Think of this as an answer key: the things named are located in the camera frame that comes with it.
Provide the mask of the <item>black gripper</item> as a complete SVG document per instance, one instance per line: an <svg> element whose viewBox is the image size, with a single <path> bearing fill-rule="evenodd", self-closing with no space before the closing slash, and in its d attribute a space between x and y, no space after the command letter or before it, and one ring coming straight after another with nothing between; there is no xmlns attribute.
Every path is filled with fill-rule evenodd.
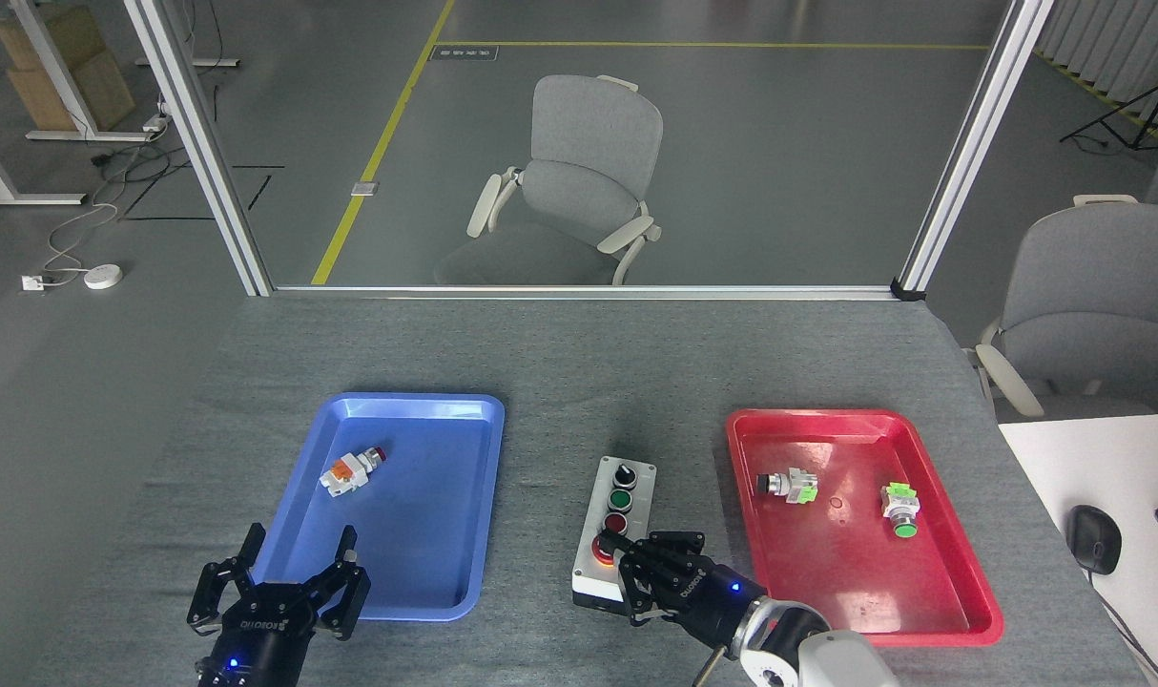
<svg viewBox="0 0 1158 687"><path fill-rule="evenodd" d="M252 522L236 555L201 569L186 624L199 636L218 636L212 652L196 662L199 686L296 686L314 633L347 642L360 620L371 578L358 564L353 525L340 531L332 564L305 583L252 583L265 535ZM218 602L229 583L239 587L239 601L221 614Z"/></svg>
<svg viewBox="0 0 1158 687"><path fill-rule="evenodd" d="M621 551L618 573L626 617L633 627L652 620L677 623L698 642L723 646L736 659L735 637L750 605L765 587L702 556L706 536L701 531L652 531L631 540L611 529L600 531L606 551ZM668 608L659 593L668 591Z"/></svg>

